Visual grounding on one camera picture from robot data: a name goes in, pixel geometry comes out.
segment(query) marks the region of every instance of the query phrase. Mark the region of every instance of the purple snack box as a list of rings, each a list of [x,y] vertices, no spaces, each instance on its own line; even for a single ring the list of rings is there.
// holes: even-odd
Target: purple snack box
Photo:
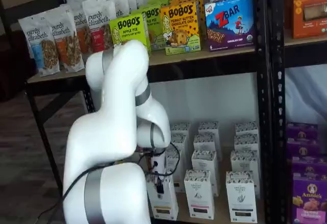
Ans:
[[[287,158],[293,156],[319,156],[321,155],[321,145],[316,140],[292,139],[287,141]]]
[[[327,174],[327,157],[292,157],[292,173]]]
[[[318,125],[289,122],[286,125],[287,138],[318,140]]]
[[[325,224],[327,176],[293,173],[292,223]]]

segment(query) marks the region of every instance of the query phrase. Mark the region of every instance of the product label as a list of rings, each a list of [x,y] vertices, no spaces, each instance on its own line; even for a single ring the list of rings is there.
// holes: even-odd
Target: product label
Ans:
[[[151,51],[150,43],[148,44],[147,28],[145,23],[145,15],[141,13],[131,14],[110,21],[109,23],[113,46],[120,46],[131,39],[137,39]]]
[[[167,55],[201,50],[198,13],[197,1],[161,8],[162,32],[168,44]]]

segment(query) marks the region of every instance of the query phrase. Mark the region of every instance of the black shelf frame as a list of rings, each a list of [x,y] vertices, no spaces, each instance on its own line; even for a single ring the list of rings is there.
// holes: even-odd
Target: black shelf frame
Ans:
[[[58,0],[59,3],[66,3],[66,0]],[[265,204],[265,223],[280,223],[280,204],[276,200],[275,179],[277,170],[275,169],[276,146],[274,139],[276,136],[275,117],[275,78],[274,65],[271,59],[275,60],[276,53],[272,44],[278,44],[274,37],[270,37],[268,25],[268,4],[267,0],[253,0],[254,28],[256,31],[255,51],[253,53],[243,53],[230,56],[208,58],[194,61],[182,61],[178,63],[151,66],[148,71],[150,82],[162,82],[172,80],[194,79],[213,77],[220,75],[256,72],[258,86],[258,105],[260,119],[260,142],[261,142],[261,162],[262,162],[262,185]],[[44,82],[26,83],[26,94],[30,101],[41,138],[49,158],[50,165],[58,185],[59,193],[62,194],[62,182],[58,173],[58,168],[54,160],[51,146],[46,137],[43,124],[56,111],[69,101],[78,91],[83,91],[84,98],[89,112],[94,112],[94,106],[90,96],[90,90],[85,76],[76,76],[67,79],[57,79]],[[44,109],[39,111],[35,105],[35,96],[59,93],[60,95],[49,103]],[[152,219],[153,223],[179,223],[164,220]]]

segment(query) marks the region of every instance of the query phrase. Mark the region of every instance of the floor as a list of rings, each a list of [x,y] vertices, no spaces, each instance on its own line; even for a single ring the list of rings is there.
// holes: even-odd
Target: floor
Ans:
[[[53,97],[37,97],[38,108]],[[84,113],[77,94],[44,125],[61,175],[69,129]],[[0,223],[34,224],[58,196],[29,102],[20,93],[0,104]],[[37,223],[46,223],[46,215]],[[64,223],[61,211],[53,224],[60,223]]]

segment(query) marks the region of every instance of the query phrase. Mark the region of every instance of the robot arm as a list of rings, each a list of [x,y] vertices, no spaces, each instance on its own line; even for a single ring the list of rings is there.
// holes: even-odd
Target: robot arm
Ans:
[[[168,117],[151,95],[148,66],[147,50],[136,40],[89,57],[86,78],[93,90],[102,90],[102,102],[99,111],[77,119],[69,132],[64,193],[83,171],[128,158],[136,145],[169,145]],[[136,116],[142,118],[138,128]],[[124,213],[129,206],[130,213]],[[68,224],[150,223],[143,171],[126,163],[89,173],[67,196],[64,214]]]

